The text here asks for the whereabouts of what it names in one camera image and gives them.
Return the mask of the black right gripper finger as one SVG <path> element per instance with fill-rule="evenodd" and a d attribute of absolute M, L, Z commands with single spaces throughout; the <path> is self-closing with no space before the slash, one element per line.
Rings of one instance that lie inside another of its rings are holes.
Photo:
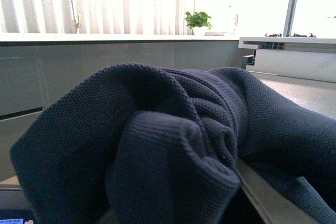
<path fill-rule="evenodd" d="M 237 161 L 236 173 L 242 190 L 264 223 L 316 223 L 241 160 Z"/>

